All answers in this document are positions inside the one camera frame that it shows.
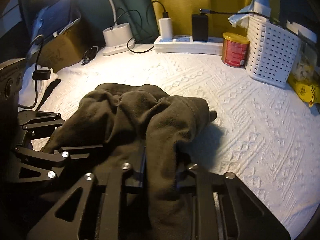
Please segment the dark brown t-shirt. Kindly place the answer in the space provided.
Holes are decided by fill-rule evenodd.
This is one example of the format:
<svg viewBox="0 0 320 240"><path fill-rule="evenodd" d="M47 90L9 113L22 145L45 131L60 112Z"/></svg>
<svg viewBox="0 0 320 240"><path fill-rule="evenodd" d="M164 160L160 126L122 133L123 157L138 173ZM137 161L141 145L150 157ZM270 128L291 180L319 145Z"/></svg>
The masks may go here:
<svg viewBox="0 0 320 240"><path fill-rule="evenodd" d="M146 239L188 239L190 202L177 189L178 172L190 162L184 148L217 117L202 98L170 96L154 85L103 83L86 94L77 111L43 147L105 145L98 170L121 165L135 152L146 154Z"/></svg>

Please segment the brown cardboard box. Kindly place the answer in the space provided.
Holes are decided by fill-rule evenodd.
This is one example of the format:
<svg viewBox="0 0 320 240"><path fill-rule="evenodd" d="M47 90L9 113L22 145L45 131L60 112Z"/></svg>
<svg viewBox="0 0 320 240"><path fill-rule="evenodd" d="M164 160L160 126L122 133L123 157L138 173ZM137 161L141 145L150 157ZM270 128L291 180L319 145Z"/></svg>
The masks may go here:
<svg viewBox="0 0 320 240"><path fill-rule="evenodd" d="M97 45L89 24L81 19L44 45L39 65L52 68L57 73L81 62L85 52Z"/></svg>

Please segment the black key bundle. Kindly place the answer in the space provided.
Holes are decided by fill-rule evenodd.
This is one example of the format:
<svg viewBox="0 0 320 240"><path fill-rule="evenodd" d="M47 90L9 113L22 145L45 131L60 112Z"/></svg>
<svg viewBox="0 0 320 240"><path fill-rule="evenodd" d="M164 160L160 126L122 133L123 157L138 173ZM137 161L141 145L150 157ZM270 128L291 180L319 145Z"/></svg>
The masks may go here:
<svg viewBox="0 0 320 240"><path fill-rule="evenodd" d="M89 48L89 50L87 50L82 57L81 65L84 66L90 63L93 59L95 59L98 51L99 51L98 46L92 46L91 48Z"/></svg>

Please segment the white textured bedspread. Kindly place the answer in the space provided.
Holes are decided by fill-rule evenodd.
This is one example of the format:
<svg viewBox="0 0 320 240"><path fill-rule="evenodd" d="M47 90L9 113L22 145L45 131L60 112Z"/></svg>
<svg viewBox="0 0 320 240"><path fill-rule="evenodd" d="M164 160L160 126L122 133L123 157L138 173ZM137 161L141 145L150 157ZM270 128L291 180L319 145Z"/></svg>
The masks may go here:
<svg viewBox="0 0 320 240"><path fill-rule="evenodd" d="M188 148L213 173L234 172L296 238L319 206L319 112L290 86L250 78L219 56L97 54L57 72L60 83L42 111L68 119L79 101L102 83L156 85L170 95L203 98L217 119Z"/></svg>

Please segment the white desk lamp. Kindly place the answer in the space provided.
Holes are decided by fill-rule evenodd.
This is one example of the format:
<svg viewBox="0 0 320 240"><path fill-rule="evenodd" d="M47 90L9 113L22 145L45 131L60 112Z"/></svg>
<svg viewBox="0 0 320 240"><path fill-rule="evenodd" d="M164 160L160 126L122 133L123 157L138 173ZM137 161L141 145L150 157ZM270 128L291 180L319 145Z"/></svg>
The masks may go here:
<svg viewBox="0 0 320 240"><path fill-rule="evenodd" d="M75 0L89 28L91 39L111 56L131 51L136 44L130 22L123 21L129 11L117 13L116 0Z"/></svg>

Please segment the teal curtain left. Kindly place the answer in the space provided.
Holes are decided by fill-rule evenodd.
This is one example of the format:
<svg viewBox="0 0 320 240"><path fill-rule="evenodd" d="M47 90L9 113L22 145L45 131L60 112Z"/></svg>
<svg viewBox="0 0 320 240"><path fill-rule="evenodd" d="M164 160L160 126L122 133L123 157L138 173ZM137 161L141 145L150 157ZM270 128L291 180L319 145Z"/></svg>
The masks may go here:
<svg viewBox="0 0 320 240"><path fill-rule="evenodd" d="M30 29L36 14L59 0L19 0L21 13ZM103 47L103 30L110 27L113 18L118 23L129 23L138 43L153 43L159 36L151 0L73 0L79 9L87 36L92 45Z"/></svg>

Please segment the yellow snack bag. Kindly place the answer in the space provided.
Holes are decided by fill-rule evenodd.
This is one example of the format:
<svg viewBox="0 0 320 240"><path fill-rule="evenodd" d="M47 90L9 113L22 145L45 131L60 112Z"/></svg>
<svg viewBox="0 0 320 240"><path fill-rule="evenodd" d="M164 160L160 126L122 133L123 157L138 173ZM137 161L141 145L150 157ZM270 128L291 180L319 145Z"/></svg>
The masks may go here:
<svg viewBox="0 0 320 240"><path fill-rule="evenodd" d="M287 81L309 107L319 103L319 74L312 66L298 64L289 74Z"/></svg>

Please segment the red tin can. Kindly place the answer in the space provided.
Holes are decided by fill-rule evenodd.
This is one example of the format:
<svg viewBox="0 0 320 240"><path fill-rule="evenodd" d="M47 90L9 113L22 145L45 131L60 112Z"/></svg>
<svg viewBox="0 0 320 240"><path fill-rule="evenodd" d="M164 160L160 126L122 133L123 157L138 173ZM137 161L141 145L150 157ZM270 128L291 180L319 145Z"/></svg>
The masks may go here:
<svg viewBox="0 0 320 240"><path fill-rule="evenodd" d="M247 59L249 39L229 32L224 32L222 37L222 62L231 67L243 67Z"/></svg>

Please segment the white charger plug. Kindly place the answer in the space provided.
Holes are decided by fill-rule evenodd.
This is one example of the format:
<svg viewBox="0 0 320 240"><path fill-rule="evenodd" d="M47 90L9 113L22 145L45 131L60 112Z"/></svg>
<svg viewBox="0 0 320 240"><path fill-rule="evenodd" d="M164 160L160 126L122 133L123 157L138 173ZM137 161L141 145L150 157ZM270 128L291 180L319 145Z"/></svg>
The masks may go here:
<svg viewBox="0 0 320 240"><path fill-rule="evenodd" d="M160 36L163 40L172 40L172 19L167 11L162 12L162 18L158 20Z"/></svg>

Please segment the white perforated plastic basket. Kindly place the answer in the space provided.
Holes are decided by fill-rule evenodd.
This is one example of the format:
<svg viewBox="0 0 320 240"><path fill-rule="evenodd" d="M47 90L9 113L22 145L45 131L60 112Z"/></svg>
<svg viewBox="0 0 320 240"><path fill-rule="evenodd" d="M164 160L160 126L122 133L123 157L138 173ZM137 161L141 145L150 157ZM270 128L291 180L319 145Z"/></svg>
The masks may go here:
<svg viewBox="0 0 320 240"><path fill-rule="evenodd" d="M250 16L245 64L254 80L284 88L300 47L298 36L267 20Z"/></svg>

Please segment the white power strip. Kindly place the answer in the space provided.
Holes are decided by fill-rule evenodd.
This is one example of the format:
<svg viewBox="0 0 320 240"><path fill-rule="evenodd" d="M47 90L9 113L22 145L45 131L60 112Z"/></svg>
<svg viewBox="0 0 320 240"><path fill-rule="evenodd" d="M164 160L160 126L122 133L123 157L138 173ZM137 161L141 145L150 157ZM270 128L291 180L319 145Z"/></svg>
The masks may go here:
<svg viewBox="0 0 320 240"><path fill-rule="evenodd" d="M223 38L208 37L207 42L193 41L190 35L176 35L164 40L159 36L153 43L156 53L190 53L222 55Z"/></svg>

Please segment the clear jar white lid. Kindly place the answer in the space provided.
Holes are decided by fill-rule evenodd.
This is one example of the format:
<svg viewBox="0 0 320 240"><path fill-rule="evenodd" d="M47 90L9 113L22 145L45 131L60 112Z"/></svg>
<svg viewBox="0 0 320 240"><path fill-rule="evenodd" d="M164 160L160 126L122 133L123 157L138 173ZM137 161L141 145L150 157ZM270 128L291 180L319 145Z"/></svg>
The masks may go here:
<svg viewBox="0 0 320 240"><path fill-rule="evenodd" d="M286 28L299 38L299 48L292 67L294 77L305 83L319 80L319 52L316 48L317 35L311 29L287 20Z"/></svg>

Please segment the black power adapter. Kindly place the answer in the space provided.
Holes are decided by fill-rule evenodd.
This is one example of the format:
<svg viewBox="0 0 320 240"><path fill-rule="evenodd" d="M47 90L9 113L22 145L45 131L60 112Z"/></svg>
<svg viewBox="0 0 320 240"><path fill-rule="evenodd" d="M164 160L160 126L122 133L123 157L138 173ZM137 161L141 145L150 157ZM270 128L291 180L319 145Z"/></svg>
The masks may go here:
<svg viewBox="0 0 320 240"><path fill-rule="evenodd" d="M208 41L208 16L201 14L192 14L191 16L193 41Z"/></svg>

